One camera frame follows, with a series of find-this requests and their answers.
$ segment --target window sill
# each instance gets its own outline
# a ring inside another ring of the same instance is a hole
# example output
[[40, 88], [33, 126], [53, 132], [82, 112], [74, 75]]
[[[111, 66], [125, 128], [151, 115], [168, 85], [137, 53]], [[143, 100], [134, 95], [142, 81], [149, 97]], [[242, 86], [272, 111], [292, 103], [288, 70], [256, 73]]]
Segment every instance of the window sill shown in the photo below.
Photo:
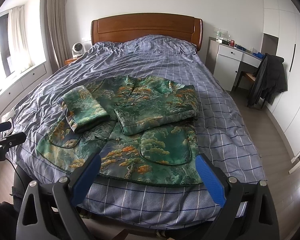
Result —
[[40, 63], [40, 64], [37, 64], [37, 65], [34, 65], [30, 68], [28, 68], [27, 70], [23, 71], [22, 73], [19, 73], [19, 74], [15, 74], [15, 73], [12, 73], [10, 76], [8, 76], [2, 86], [0, 87], [1, 91], [0, 91], [0, 96], [2, 94], [4, 94], [4, 92], [10, 88], [14, 83], [18, 82], [21, 78], [23, 78], [25, 75], [27, 75], [29, 72], [33, 71], [34, 69], [36, 69], [37, 67], [39, 67], [40, 65], [44, 64], [46, 61]]

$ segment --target wooden floor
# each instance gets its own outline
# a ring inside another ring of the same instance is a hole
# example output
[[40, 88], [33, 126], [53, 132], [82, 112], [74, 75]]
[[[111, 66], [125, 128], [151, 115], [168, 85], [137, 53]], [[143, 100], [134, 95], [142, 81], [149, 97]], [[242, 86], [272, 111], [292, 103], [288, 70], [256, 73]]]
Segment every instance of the wooden floor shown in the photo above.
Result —
[[[265, 111], [246, 107], [246, 90], [238, 89], [231, 96], [236, 102], [255, 143], [268, 179], [277, 211], [280, 239], [293, 233], [300, 223], [300, 169], [289, 175], [292, 167], [288, 152]], [[14, 170], [7, 161], [0, 163], [0, 202], [12, 203], [11, 186]]]

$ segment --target curtain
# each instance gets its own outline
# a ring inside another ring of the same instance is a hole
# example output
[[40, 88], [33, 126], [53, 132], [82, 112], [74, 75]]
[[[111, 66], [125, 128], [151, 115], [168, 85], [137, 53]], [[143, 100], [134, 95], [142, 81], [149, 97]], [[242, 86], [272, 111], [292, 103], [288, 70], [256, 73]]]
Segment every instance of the curtain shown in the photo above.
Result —
[[26, 39], [23, 5], [9, 10], [8, 43], [12, 63], [11, 72], [21, 73], [33, 66]]
[[50, 50], [49, 55], [52, 56], [50, 57], [52, 71], [55, 72], [65, 65], [65, 60], [72, 57], [66, 32], [65, 0], [47, 0], [47, 20], [48, 50]]

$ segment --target white sheer curtain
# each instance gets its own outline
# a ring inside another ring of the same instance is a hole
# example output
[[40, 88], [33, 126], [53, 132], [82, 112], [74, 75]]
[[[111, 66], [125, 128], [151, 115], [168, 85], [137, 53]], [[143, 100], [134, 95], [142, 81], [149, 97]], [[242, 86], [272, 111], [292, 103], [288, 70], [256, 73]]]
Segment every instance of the white sheer curtain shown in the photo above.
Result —
[[25, 30], [24, 6], [12, 8], [8, 16], [8, 42], [11, 55], [12, 70], [21, 73], [33, 66], [28, 51]]

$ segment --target white fan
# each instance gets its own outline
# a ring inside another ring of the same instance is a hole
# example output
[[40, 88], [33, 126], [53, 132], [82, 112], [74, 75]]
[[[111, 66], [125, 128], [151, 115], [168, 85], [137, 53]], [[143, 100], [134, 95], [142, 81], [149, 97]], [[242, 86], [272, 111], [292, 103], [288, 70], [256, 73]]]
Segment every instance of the white fan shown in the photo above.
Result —
[[79, 57], [83, 54], [84, 54], [83, 44], [79, 43], [79, 42], [75, 43], [72, 46], [72, 56], [73, 56], [73, 58]]

